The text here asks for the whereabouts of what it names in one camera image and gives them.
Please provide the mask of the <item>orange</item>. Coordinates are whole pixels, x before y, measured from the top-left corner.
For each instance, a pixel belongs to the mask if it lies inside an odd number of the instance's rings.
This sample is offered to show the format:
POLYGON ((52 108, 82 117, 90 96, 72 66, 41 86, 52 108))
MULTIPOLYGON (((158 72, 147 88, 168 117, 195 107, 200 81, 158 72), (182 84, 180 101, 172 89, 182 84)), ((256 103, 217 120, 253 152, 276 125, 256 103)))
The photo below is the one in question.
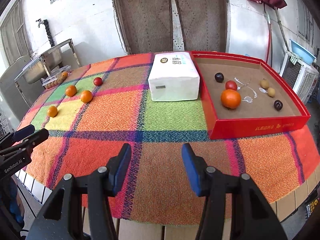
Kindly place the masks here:
POLYGON ((81 100, 81 102, 83 102, 83 103, 89 103, 89 102, 92 101, 92 99, 93 99, 93 94, 92 94, 91 91, 89 91, 89 90, 84 90, 84 91, 81 92, 81 94, 80 94, 80 100, 81 100))
POLYGON ((51 118, 56 117, 58 114, 58 109, 56 106, 50 106, 47 110, 47 115, 51 118))
POLYGON ((77 88, 75 87, 75 85, 70 85, 65 90, 65 95, 68 97, 73 97, 75 96, 76 93, 77 93, 77 88))

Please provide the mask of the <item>red tomato back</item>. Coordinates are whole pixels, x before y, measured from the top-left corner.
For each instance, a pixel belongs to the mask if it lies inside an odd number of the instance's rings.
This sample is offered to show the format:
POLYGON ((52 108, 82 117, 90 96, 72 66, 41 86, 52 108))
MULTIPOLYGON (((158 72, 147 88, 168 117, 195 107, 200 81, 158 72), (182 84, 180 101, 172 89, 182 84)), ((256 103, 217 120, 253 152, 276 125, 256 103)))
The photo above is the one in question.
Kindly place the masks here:
POLYGON ((96 77, 94 78, 93 83, 95 86, 101 86, 103 84, 103 80, 100 77, 96 77))

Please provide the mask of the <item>red tomato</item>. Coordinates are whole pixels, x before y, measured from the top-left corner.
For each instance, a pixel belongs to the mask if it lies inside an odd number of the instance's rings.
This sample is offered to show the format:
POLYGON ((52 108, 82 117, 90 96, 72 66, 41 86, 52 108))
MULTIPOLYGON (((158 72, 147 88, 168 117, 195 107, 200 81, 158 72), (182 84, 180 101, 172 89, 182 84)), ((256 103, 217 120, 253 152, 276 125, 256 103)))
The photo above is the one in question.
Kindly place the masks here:
POLYGON ((232 80, 228 80, 225 83, 225 89, 230 89, 230 90, 238 90, 238 85, 236 84, 236 82, 232 81, 232 80))
POLYGON ((96 77, 94 78, 93 83, 95 86, 101 86, 103 84, 103 80, 100 77, 96 77))

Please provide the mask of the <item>dark plum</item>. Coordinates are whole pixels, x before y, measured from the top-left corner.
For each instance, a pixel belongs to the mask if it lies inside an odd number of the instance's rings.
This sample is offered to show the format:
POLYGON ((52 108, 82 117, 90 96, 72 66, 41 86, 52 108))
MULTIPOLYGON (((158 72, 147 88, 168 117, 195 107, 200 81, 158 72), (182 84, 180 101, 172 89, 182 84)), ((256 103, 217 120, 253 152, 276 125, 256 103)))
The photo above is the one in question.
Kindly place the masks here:
POLYGON ((224 75, 221 72, 216 73, 214 78, 215 78, 215 81, 218 83, 223 83, 223 81, 225 79, 224 75))
POLYGON ((276 111, 281 111, 281 109, 283 108, 283 103, 280 100, 276 100, 273 103, 273 107, 276 111))

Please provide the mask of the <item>large dark orange tangerine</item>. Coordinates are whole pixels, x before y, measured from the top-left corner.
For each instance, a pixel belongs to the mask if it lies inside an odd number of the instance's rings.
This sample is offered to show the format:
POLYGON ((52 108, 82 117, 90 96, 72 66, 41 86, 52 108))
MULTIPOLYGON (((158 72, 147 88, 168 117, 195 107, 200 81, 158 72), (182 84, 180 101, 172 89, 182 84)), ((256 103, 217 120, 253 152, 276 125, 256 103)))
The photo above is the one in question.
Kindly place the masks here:
POLYGON ((232 89, 226 89, 221 93, 221 103, 228 109, 236 109, 241 103, 241 95, 232 89))

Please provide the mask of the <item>brown kiwi front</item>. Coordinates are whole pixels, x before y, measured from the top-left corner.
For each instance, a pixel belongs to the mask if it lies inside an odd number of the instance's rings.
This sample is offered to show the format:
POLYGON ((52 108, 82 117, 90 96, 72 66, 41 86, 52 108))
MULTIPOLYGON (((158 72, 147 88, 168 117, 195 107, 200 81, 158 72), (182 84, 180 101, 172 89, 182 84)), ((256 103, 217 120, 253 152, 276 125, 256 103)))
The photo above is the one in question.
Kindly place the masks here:
POLYGON ((276 90, 275 90, 274 88, 272 88, 272 87, 269 87, 269 88, 267 89, 267 94, 268 94, 268 96, 274 98, 275 95, 276 95, 276 90))

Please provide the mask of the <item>brown kiwi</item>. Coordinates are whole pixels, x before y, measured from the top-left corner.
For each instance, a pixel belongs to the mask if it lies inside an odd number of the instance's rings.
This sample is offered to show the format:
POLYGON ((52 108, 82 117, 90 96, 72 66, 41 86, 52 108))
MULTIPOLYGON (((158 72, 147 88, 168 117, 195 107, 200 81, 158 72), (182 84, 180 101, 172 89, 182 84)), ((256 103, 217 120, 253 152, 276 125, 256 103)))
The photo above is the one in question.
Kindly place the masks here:
POLYGON ((276 90, 275 90, 274 88, 272 88, 272 87, 269 87, 269 88, 267 89, 267 94, 268 94, 268 96, 274 98, 275 95, 276 95, 276 90))
POLYGON ((269 82, 266 79, 262 79, 260 81, 260 86, 265 90, 268 90, 268 88, 270 87, 269 82))

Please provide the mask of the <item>brown kiwi back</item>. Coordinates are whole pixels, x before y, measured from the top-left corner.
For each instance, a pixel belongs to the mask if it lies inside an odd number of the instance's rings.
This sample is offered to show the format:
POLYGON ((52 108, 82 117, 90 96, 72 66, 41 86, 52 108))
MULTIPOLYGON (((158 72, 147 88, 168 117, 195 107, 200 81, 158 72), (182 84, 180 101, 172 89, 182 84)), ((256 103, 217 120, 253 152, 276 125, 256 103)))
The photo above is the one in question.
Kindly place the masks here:
POLYGON ((268 90, 268 88, 270 87, 269 82, 266 79, 262 79, 260 81, 260 86, 265 90, 268 90))

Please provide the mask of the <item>red tomato front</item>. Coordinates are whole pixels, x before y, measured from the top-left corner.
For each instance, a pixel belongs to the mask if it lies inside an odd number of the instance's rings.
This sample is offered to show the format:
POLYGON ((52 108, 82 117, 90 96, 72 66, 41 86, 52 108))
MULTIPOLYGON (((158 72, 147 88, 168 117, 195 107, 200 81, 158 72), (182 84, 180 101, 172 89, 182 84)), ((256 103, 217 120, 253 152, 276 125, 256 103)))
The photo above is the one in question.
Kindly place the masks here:
POLYGON ((232 80, 228 80, 225 83, 225 89, 230 89, 230 90, 238 90, 238 85, 236 84, 236 82, 232 81, 232 80))

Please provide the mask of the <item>grey board panel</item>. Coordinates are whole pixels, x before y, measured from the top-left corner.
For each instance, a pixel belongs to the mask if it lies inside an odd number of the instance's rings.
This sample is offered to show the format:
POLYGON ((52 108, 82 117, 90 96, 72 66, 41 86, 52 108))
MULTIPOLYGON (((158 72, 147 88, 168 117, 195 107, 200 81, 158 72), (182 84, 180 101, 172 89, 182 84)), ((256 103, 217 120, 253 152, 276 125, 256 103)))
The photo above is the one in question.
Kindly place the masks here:
POLYGON ((18 58, 1 76, 1 112, 17 128, 33 104, 23 89, 29 84, 24 78, 15 81, 22 69, 31 61, 28 55, 18 58))

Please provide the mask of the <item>colourful plaid tablecloth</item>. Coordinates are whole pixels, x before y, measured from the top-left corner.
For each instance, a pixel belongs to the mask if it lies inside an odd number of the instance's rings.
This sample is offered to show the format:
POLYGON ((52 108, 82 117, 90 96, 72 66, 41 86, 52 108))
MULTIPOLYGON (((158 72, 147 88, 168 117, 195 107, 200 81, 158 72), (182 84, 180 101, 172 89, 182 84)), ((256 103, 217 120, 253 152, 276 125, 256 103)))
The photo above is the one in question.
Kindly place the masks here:
POLYGON ((200 220, 203 199, 190 188, 181 148, 191 144, 209 165, 230 175, 248 173, 269 202, 295 201, 293 192, 319 165, 307 127, 264 137, 210 140, 201 100, 153 102, 148 77, 154 55, 118 57, 78 68, 42 93, 21 122, 49 131, 18 177, 29 188, 54 188, 66 173, 90 174, 124 143, 132 159, 121 192, 110 201, 115 218, 172 225, 200 220), (103 80, 95 86, 94 78, 103 80), (73 97, 65 95, 75 85, 73 97), (80 100, 89 90, 93 99, 80 100), (58 114, 47 115, 50 106, 58 114))

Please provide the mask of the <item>stainless steel sink stand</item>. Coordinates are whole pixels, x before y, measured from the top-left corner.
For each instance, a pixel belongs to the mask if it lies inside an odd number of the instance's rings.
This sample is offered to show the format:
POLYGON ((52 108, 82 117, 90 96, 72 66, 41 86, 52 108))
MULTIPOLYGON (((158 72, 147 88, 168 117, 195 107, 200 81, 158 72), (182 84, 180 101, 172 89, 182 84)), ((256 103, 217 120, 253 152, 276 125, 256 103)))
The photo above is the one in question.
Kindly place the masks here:
POLYGON ((24 77, 28 84, 35 83, 40 80, 44 76, 52 77, 52 70, 62 63, 62 51, 61 47, 69 45, 72 54, 76 60, 76 64, 78 67, 81 66, 78 56, 75 51, 75 46, 73 40, 71 38, 57 44, 50 49, 44 51, 40 54, 36 59, 31 60, 22 71, 15 77, 14 83, 21 94, 23 100, 31 107, 31 104, 27 101, 27 98, 23 94, 22 90, 19 87, 18 80, 21 77, 24 77))

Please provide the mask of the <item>clear plastic fruit container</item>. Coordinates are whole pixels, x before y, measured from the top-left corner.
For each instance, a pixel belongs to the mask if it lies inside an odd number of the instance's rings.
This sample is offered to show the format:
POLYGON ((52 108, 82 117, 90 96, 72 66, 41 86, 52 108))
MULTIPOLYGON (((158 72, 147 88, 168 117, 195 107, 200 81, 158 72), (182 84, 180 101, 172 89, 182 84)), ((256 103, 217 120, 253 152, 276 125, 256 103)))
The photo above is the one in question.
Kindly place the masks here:
POLYGON ((50 89, 52 87, 55 87, 57 85, 60 85, 61 83, 63 83, 63 81, 65 81, 67 79, 67 77, 69 76, 69 71, 71 69, 70 65, 64 66, 61 69, 58 69, 55 72, 52 72, 52 76, 46 78, 43 82, 42 82, 42 86, 45 89, 50 89))

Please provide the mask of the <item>window with bars left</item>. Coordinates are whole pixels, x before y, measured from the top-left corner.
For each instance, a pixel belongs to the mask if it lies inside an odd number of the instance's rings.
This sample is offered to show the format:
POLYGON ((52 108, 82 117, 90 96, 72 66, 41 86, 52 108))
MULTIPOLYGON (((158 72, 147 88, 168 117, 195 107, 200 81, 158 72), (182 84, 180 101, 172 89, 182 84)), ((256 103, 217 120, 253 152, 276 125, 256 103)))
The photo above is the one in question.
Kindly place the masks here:
POLYGON ((25 27, 23 0, 16 0, 9 9, 1 23, 1 36, 9 65, 22 56, 31 56, 33 51, 25 27))

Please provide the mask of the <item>red cardboard box tray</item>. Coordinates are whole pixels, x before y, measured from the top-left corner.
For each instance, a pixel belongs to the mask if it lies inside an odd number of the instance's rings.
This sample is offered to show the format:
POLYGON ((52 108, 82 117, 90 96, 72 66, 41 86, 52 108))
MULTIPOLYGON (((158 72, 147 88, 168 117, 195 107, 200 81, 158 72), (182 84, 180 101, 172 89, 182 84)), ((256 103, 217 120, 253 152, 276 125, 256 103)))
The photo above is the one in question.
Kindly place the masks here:
POLYGON ((216 51, 192 51, 191 58, 200 76, 200 98, 210 139, 232 139, 275 134, 301 129, 310 119, 304 103, 267 63, 254 57, 216 51), (224 82, 215 81, 221 72, 224 82), (261 88, 266 79, 276 90, 274 98, 261 88), (236 109, 228 109, 220 96, 225 82, 238 85, 241 103, 236 109), (273 103, 283 103, 276 111, 273 103))

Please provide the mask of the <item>white tissue pack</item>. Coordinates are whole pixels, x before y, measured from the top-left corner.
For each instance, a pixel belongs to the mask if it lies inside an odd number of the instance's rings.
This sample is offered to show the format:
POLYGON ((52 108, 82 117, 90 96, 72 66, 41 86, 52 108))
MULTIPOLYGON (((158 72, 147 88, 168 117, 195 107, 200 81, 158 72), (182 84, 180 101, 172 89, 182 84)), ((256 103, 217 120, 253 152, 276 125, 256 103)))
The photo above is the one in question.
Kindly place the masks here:
POLYGON ((156 54, 148 83, 155 102, 190 101, 199 96, 200 76, 185 51, 156 54))

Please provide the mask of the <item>white air conditioner unit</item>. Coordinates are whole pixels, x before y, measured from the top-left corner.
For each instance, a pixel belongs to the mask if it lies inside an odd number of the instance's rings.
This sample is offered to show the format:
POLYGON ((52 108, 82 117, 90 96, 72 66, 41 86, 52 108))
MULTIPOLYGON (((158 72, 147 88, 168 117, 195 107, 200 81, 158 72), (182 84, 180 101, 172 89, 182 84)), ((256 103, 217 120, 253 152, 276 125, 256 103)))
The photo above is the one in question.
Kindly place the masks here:
POLYGON ((279 75, 306 105, 316 87, 319 72, 314 66, 308 65, 301 59, 293 64, 290 61, 291 56, 293 56, 291 52, 285 53, 279 75))

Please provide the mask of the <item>blue plastic basin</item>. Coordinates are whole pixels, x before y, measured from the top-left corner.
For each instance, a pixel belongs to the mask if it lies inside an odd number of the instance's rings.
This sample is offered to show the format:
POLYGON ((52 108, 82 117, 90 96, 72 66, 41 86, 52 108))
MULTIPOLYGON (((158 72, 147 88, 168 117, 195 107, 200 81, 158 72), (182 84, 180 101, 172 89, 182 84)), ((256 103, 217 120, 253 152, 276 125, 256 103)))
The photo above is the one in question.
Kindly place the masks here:
POLYGON ((292 52, 297 54, 306 64, 312 65, 316 57, 306 48, 298 44, 296 41, 290 39, 292 52))

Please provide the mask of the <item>brown quilted door curtain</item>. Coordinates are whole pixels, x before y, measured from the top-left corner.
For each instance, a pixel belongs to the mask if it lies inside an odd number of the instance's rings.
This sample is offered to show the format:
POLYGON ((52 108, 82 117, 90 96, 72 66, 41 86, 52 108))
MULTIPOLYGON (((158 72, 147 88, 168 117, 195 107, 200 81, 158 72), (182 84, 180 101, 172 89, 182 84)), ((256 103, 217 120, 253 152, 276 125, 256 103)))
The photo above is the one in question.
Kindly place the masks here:
POLYGON ((113 0, 128 54, 226 51, 227 0, 113 0))

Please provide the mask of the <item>wall water tap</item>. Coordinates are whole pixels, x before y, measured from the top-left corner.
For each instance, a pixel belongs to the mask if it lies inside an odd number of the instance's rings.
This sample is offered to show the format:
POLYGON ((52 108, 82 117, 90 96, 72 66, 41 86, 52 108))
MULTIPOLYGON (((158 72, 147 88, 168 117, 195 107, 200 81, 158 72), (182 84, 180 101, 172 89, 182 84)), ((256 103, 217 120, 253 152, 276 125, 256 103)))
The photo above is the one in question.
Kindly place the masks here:
POLYGON ((44 20, 41 19, 36 20, 36 22, 38 23, 38 27, 40 27, 41 24, 44 24, 44 20))

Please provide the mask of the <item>window right wall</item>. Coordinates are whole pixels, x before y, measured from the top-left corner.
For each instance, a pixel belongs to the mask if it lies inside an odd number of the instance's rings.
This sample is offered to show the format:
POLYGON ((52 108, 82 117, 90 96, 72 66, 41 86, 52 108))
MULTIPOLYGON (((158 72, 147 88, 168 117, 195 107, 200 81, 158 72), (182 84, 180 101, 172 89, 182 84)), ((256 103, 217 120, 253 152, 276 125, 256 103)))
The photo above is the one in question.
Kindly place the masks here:
POLYGON ((298 4, 298 35, 302 37, 308 44, 313 45, 313 17, 303 3, 302 0, 297 0, 298 4))

